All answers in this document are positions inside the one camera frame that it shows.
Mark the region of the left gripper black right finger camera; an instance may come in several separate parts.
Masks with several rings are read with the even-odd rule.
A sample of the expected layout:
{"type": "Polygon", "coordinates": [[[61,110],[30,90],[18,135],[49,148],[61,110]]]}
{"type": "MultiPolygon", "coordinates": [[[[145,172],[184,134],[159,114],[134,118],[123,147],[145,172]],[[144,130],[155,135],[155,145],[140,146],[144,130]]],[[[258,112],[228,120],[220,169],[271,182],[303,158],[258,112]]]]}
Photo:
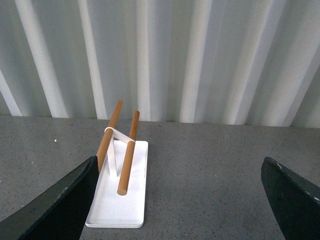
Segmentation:
{"type": "Polygon", "coordinates": [[[261,181],[279,228],[287,240],[320,238],[320,188],[270,157],[261,181]]]}

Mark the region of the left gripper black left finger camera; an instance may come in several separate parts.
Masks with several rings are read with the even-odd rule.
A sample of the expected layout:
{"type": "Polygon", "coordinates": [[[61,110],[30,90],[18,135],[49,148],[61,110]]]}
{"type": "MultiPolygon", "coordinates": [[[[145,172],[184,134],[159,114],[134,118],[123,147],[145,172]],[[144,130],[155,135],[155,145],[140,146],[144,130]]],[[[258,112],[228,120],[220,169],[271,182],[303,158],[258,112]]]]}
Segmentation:
{"type": "Polygon", "coordinates": [[[0,223],[2,240],[78,240],[99,177],[92,156],[0,223]]]}

